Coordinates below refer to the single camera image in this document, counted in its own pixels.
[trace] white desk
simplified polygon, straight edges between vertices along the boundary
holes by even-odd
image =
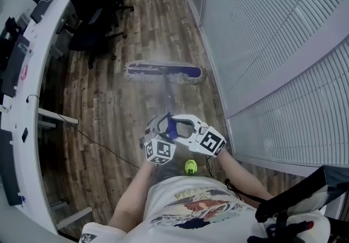
[[[37,134],[38,113],[55,119],[60,118],[57,118],[54,113],[39,110],[39,100],[35,96],[29,98],[29,103],[26,103],[26,99],[31,94],[40,95],[50,46],[69,2],[70,0],[53,0],[39,24],[33,20],[30,21],[24,37],[29,40],[29,48],[33,54],[31,57],[27,55],[22,65],[22,68],[28,66],[27,76],[23,81],[19,79],[14,98],[4,96],[3,107],[7,111],[2,112],[1,121],[1,129],[12,132],[17,182],[20,195],[24,196],[26,200],[17,208],[54,234],[58,234],[57,228],[70,224],[78,217],[91,212],[92,208],[86,208],[60,223],[55,222],[51,215],[40,170]],[[72,123],[77,123],[76,119],[68,117],[66,119]],[[28,129],[28,136],[23,143],[21,137],[25,128]]]

